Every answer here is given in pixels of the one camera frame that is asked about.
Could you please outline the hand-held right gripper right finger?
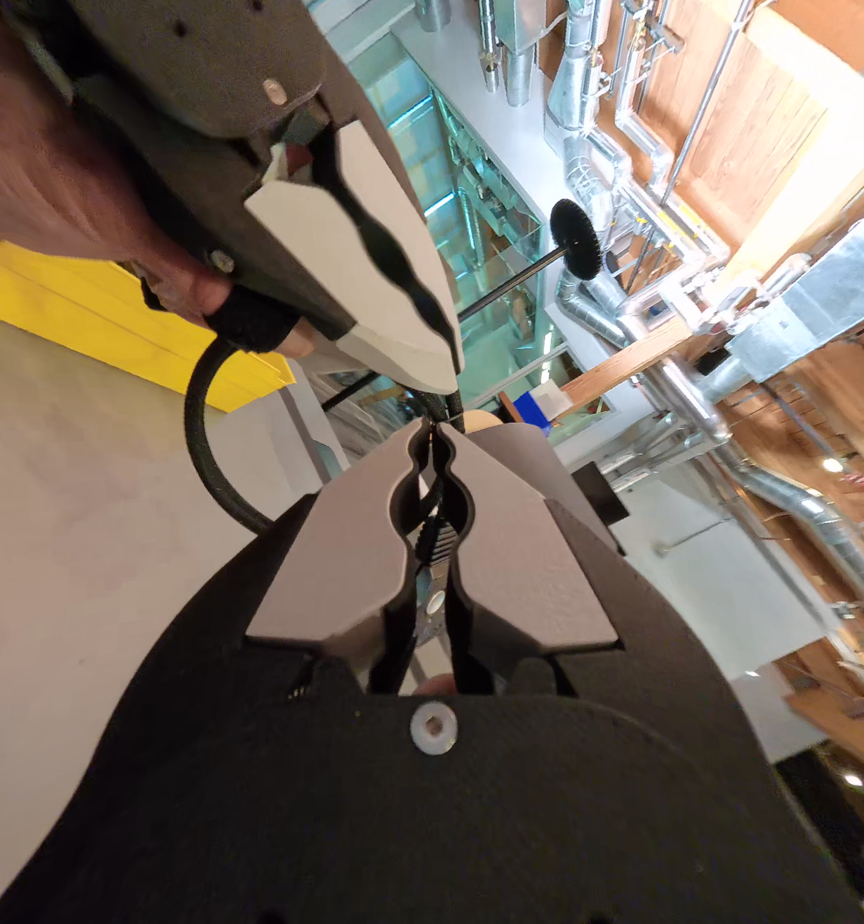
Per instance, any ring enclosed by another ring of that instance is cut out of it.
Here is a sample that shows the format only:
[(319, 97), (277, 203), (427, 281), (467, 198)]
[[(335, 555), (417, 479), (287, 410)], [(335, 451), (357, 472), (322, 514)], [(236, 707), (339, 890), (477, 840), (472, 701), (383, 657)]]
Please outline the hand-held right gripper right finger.
[(589, 540), (615, 549), (448, 423), (437, 425), (437, 474), (457, 535), (446, 625), (460, 693), (494, 693), (526, 659), (617, 646), (582, 562)]

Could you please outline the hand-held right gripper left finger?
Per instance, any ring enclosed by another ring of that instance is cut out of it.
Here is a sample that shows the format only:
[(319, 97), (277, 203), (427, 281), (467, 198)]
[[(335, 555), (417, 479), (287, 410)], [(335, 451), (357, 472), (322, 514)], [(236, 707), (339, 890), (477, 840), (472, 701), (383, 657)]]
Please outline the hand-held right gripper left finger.
[(369, 692), (400, 692), (415, 648), (422, 474), (432, 428), (415, 420), (329, 482), (247, 637), (347, 663)]

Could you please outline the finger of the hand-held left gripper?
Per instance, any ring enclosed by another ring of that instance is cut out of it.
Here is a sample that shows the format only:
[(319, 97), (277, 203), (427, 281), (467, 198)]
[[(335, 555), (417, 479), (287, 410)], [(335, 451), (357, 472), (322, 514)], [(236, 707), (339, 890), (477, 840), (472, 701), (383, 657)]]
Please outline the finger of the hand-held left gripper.
[(353, 196), (344, 190), (335, 141), (310, 146), (310, 179), (268, 179), (244, 208), (287, 249), (342, 318), (341, 334), (318, 337), (308, 363), (316, 372), (378, 372), (396, 383), (445, 396), (458, 388), (449, 351), (387, 279), (379, 259), (390, 255), (382, 228), (374, 235)]
[(345, 191), (371, 220), (374, 235), (386, 234), (390, 255), (379, 259), (387, 279), (407, 294), (424, 323), (445, 343), (453, 372), (464, 369), (457, 310), (449, 269), (440, 256), (410, 195), (359, 121), (340, 128), (334, 136), (335, 162)]

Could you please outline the black monitor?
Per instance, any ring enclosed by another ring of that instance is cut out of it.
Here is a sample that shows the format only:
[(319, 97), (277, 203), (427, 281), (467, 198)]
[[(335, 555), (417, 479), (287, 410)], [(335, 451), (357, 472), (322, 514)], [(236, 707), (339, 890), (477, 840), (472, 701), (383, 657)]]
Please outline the black monitor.
[(630, 516), (631, 512), (595, 462), (577, 468), (572, 478), (605, 525), (617, 524)]

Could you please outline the white box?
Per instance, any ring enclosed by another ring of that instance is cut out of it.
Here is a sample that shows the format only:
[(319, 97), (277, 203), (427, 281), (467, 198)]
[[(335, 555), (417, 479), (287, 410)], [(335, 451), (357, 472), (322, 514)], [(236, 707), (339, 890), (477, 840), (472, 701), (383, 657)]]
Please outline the white box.
[(570, 411), (574, 405), (569, 395), (551, 379), (531, 389), (530, 397), (549, 422)]

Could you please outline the black pole with round disc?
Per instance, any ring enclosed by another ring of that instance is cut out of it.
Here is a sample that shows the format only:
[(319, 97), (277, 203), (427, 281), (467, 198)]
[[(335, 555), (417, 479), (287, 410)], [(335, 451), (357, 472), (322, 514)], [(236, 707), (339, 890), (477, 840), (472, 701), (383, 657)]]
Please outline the black pole with round disc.
[[(474, 317), (558, 260), (563, 260), (565, 268), (580, 280), (595, 278), (602, 269), (602, 250), (592, 222), (582, 207), (571, 200), (556, 202), (549, 225), (557, 247), (459, 312), (459, 324)], [(415, 390), (412, 393), (423, 409), (421, 415), (432, 423), (453, 421), (463, 414), (458, 391), (444, 398), (420, 394)]]

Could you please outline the smooth silver pipes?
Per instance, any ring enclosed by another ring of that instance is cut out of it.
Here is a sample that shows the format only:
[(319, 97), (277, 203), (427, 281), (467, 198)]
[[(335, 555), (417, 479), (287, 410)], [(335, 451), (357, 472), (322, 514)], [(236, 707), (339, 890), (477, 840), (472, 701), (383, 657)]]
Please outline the smooth silver pipes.
[(587, 213), (599, 239), (599, 273), (605, 271), (614, 277), (604, 259), (611, 251), (620, 218), (635, 223), (643, 220), (639, 233), (658, 236), (677, 258), (674, 270), (630, 295), (614, 277), (629, 301), (624, 311), (645, 321), (649, 308), (663, 301), (683, 317), (674, 298), (686, 298), (691, 283), (701, 280), (708, 271), (721, 270), (729, 249), (685, 202), (679, 197), (672, 199), (666, 192), (673, 178), (672, 151), (634, 109), (634, 85), (645, 51), (644, 25), (637, 27), (629, 51), (615, 125), (648, 156), (652, 169), (648, 189), (634, 178), (631, 156), (598, 127), (604, 77), (600, 42), (606, 38), (610, 9), (610, 2), (568, 2), (564, 54), (548, 96), (547, 120), (567, 133), (563, 140), (567, 188)]

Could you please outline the yellow plastic bin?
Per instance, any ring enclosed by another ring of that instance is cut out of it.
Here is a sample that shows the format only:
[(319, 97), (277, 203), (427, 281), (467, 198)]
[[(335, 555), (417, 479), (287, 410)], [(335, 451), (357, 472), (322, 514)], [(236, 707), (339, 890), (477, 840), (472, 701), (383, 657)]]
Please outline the yellow plastic bin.
[(0, 240), (0, 321), (181, 396), (211, 331), (150, 310), (113, 262), (45, 256)]

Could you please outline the silver spiral air duct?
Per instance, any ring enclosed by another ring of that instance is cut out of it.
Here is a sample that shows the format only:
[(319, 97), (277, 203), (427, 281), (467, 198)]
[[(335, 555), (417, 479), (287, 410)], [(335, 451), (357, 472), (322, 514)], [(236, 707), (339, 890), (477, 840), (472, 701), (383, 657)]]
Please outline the silver spiral air duct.
[(742, 456), (725, 465), (746, 491), (805, 525), (864, 600), (864, 537), (829, 499)]
[(640, 316), (624, 311), (628, 303), (619, 283), (605, 271), (592, 281), (579, 279), (569, 269), (560, 271), (555, 288), (559, 312), (613, 351), (621, 351), (650, 335)]

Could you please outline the rectangular metal duct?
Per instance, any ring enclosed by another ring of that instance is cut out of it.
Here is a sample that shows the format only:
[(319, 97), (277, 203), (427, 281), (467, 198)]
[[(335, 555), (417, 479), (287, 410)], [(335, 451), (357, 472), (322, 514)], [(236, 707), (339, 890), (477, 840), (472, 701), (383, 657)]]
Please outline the rectangular metal duct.
[(864, 321), (864, 219), (760, 312), (726, 350), (756, 382)]

